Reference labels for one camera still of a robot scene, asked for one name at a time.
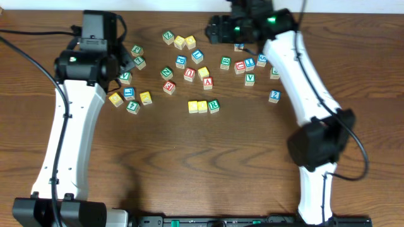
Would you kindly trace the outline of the green R block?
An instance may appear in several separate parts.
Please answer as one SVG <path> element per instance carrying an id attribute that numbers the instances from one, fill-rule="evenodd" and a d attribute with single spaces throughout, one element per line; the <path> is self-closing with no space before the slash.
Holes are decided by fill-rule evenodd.
<path id="1" fill-rule="evenodd" d="M 218 100 L 212 100 L 208 102 L 208 109 L 211 114 L 218 112 L 220 110 L 220 104 Z"/>

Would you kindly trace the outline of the yellow O block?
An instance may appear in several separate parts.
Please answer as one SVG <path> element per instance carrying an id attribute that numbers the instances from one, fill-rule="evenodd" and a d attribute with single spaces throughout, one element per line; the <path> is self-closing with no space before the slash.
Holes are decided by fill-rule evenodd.
<path id="1" fill-rule="evenodd" d="M 206 113 L 208 111 L 208 103 L 206 100 L 204 101 L 198 101 L 198 113 Z"/>

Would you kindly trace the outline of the yellow C block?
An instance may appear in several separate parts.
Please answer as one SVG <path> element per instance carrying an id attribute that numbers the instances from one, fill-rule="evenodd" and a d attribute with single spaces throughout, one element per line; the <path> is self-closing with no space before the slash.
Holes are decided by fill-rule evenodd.
<path id="1" fill-rule="evenodd" d="M 190 114 L 198 113 L 198 101 L 189 101 L 187 104 Z"/>

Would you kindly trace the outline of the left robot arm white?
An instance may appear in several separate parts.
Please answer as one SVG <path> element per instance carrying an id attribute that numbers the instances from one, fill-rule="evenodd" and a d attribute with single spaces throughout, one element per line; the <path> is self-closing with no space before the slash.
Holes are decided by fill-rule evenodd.
<path id="1" fill-rule="evenodd" d="M 117 34 L 121 16 L 86 10 L 79 33 L 55 60 L 56 107 L 49 143 L 30 197 L 17 197 L 22 226 L 131 226 L 129 213 L 88 200 L 88 162 L 109 83 L 134 67 Z"/>

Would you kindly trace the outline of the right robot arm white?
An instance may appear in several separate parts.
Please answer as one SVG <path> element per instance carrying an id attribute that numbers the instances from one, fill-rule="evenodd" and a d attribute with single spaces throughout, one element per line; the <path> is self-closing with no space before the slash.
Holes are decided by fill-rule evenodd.
<path id="1" fill-rule="evenodd" d="M 328 93 L 307 54 L 299 22 L 288 9 L 274 10 L 268 1 L 231 4 L 230 15 L 210 18 L 206 36 L 212 44 L 257 43 L 278 71 L 299 126 L 287 140 L 300 171 L 298 213 L 305 224 L 329 226 L 332 174 L 355 116 Z"/>

